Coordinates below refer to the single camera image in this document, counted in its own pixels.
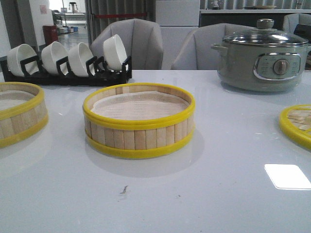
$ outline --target control panel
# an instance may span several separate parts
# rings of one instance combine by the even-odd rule
[[[265,53],[256,60],[254,74],[263,80],[292,79],[300,71],[300,61],[297,53]]]

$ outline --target pot handle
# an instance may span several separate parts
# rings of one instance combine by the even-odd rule
[[[224,47],[224,46],[222,46],[220,44],[212,44],[211,48],[214,49],[214,50],[217,50],[220,53],[220,55],[222,55],[222,56],[226,56],[227,55],[227,51],[228,51],[227,47]]]

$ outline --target red trash bin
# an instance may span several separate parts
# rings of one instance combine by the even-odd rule
[[[43,25],[43,34],[46,46],[53,41],[58,41],[56,25]]]

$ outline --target glass lid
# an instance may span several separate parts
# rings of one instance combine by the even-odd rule
[[[223,41],[236,44],[270,47],[303,46],[308,44],[308,40],[298,35],[273,29],[273,24],[273,19],[259,19],[257,20],[257,28],[225,36]]]

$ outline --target gray chair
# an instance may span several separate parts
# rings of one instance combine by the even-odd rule
[[[294,33],[297,24],[311,24],[311,15],[295,13],[284,16],[283,31]]]
[[[219,53],[211,49],[211,45],[221,43],[225,35],[249,29],[252,27],[220,23],[191,31],[186,36],[171,69],[216,70]]]
[[[157,23],[137,18],[114,22],[90,45],[93,55],[103,56],[103,42],[115,34],[122,39],[127,55],[132,56],[132,69],[161,69],[163,41]]]

